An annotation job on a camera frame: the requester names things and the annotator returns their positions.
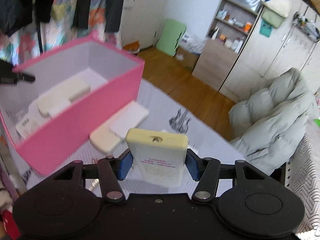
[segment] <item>down jacket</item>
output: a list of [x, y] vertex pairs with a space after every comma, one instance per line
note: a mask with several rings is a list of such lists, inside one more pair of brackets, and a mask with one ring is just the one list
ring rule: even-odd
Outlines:
[[292, 68], [231, 108], [237, 138], [230, 143], [247, 162], [270, 175], [294, 154], [309, 118], [319, 118], [315, 97]]

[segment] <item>pink storage box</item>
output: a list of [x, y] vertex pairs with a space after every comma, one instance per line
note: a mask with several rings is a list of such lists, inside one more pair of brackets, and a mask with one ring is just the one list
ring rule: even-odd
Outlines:
[[[136, 100], [144, 61], [91, 37], [71, 41], [15, 67], [35, 75], [31, 84], [0, 86], [1, 120], [15, 150], [42, 175], [53, 172], [89, 133]], [[41, 94], [75, 74], [94, 72], [100, 84], [22, 141], [15, 125]]]

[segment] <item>screw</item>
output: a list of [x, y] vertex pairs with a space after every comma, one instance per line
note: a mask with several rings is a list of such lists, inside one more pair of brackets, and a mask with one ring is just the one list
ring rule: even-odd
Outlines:
[[109, 193], [107, 193], [107, 198], [109, 199], [120, 199], [122, 198], [123, 194], [120, 191], [110, 191]]
[[195, 197], [204, 200], [210, 198], [211, 194], [207, 191], [198, 191], [195, 193]]

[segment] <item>white wardrobe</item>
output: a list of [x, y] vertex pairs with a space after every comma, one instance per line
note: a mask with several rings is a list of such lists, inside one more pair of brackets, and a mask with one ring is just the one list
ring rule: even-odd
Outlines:
[[262, 19], [258, 20], [220, 93], [234, 102], [248, 99], [253, 92], [292, 67], [302, 71], [313, 92], [319, 89], [320, 44], [314, 44], [292, 26], [292, 17], [297, 11], [306, 13], [309, 20], [316, 20], [318, 28], [320, 17], [302, 0], [290, 1], [292, 10], [289, 17], [280, 28], [272, 30], [270, 38], [259, 33]]

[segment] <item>shelf board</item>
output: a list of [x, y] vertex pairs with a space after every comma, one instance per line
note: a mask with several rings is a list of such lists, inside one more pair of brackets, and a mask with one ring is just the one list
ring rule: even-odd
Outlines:
[[232, 28], [234, 28], [235, 30], [243, 33], [244, 35], [247, 35], [247, 36], [249, 35], [249, 33], [246, 33], [243, 29], [240, 29], [239, 27], [237, 27], [237, 26], [235, 26], [235, 25], [233, 25], [233, 24], [228, 23], [226, 20], [220, 19], [220, 18], [218, 18], [218, 17], [216, 17], [215, 19], [218, 20], [218, 21], [220, 21], [220, 22], [222, 22], [222, 23], [224, 23], [224, 24], [226, 24], [226, 25], [229, 25], [230, 27], [232, 27]]
[[252, 14], [255, 15], [255, 16], [258, 16], [258, 13], [257, 13], [257, 12], [252, 11], [251, 9], [243, 6], [243, 5], [240, 4], [240, 3], [237, 3], [236, 1], [233, 1], [233, 0], [225, 0], [225, 1], [227, 1], [227, 2], [229, 2], [229, 3], [232, 3], [232, 4], [234, 4], [234, 5], [242, 8], [243, 10], [246, 10], [247, 12], [250, 12], [250, 13], [252, 13]]

